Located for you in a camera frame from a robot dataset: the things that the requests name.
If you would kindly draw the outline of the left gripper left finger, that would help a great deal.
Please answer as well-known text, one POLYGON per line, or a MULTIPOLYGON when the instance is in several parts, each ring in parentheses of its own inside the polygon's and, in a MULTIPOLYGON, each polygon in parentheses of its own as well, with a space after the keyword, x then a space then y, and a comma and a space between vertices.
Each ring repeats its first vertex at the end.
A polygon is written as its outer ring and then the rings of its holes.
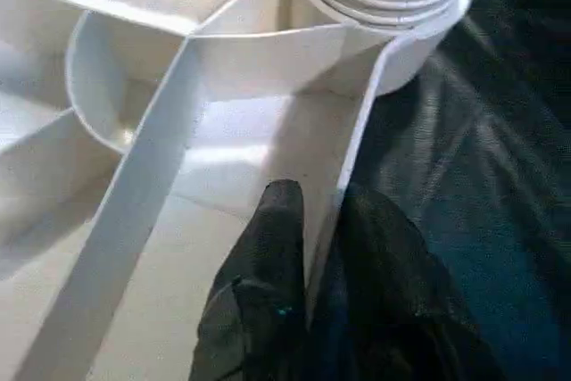
POLYGON ((270 182, 203 308, 192 380, 295 380, 306 330, 300 184, 270 182))

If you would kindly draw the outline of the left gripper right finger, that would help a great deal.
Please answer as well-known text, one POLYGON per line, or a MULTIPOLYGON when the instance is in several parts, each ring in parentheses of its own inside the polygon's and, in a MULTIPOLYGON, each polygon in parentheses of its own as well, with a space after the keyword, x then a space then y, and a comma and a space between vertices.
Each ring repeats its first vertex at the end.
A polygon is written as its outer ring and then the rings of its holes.
POLYGON ((385 195, 351 185, 310 330, 309 380, 482 380, 484 344, 447 269, 385 195))

